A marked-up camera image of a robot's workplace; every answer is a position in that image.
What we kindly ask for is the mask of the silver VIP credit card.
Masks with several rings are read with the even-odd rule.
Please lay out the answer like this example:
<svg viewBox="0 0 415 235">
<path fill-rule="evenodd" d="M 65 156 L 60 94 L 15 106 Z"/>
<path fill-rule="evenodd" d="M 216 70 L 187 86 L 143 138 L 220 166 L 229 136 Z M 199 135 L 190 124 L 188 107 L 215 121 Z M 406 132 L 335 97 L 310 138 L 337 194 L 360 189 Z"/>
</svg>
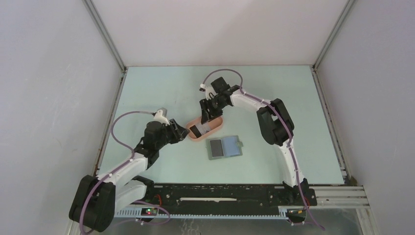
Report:
<svg viewBox="0 0 415 235">
<path fill-rule="evenodd" d="M 195 138 L 200 138 L 201 136 L 211 131 L 211 128 L 208 123 L 197 123 L 195 125 L 192 125 L 189 129 L 194 134 Z"/>
</svg>

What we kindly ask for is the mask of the pink oval tray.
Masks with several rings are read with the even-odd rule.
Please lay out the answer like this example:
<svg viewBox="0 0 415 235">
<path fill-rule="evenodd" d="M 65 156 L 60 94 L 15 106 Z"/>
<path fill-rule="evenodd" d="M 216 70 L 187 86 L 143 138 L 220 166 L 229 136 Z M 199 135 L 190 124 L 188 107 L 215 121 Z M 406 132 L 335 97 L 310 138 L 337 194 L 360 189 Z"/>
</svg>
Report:
<svg viewBox="0 0 415 235">
<path fill-rule="evenodd" d="M 220 130 L 223 126 L 223 118 L 217 117 L 204 124 L 201 123 L 202 117 L 197 117 L 186 125 L 189 130 L 188 137 L 191 141 L 201 141 Z"/>
</svg>

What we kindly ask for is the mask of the black credit card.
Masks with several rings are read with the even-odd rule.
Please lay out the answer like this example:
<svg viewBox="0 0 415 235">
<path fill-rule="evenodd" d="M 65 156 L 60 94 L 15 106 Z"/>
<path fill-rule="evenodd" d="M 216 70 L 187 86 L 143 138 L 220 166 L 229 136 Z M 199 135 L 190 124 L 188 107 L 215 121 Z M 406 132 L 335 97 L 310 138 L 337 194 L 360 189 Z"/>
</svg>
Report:
<svg viewBox="0 0 415 235">
<path fill-rule="evenodd" d="M 209 140 L 209 144 L 210 144 L 211 155 L 213 158 L 224 156 L 222 141 L 220 139 Z"/>
</svg>

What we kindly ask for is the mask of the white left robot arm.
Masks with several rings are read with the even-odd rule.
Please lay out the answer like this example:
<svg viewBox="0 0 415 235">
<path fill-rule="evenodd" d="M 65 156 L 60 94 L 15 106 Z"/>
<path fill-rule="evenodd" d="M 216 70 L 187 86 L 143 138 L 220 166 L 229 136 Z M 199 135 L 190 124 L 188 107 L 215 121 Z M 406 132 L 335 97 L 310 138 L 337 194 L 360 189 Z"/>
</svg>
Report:
<svg viewBox="0 0 415 235">
<path fill-rule="evenodd" d="M 100 175 L 84 176 L 69 210 L 69 218 L 79 224 L 80 233 L 106 230 L 115 213 L 135 201 L 151 203 L 155 191 L 135 177 L 155 163 L 163 147 L 183 141 L 189 132 L 174 119 L 155 119 L 146 124 L 143 136 L 127 159 Z"/>
</svg>

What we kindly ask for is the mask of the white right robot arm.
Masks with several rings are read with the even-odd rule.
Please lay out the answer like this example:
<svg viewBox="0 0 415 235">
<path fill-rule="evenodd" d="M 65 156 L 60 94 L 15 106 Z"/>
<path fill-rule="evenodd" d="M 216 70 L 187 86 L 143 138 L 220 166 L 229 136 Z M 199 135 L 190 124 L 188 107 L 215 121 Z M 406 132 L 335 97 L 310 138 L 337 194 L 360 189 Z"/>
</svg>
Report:
<svg viewBox="0 0 415 235">
<path fill-rule="evenodd" d="M 308 181 L 302 174 L 295 155 L 295 127 L 282 100 L 256 97 L 239 85 L 230 86 L 222 77 L 210 85 L 202 83 L 199 90 L 206 95 L 200 100 L 201 123 L 222 116 L 223 109 L 227 106 L 240 107 L 256 113 L 263 139 L 266 143 L 275 145 L 283 155 L 285 200 L 292 205 L 302 201 L 308 189 Z"/>
</svg>

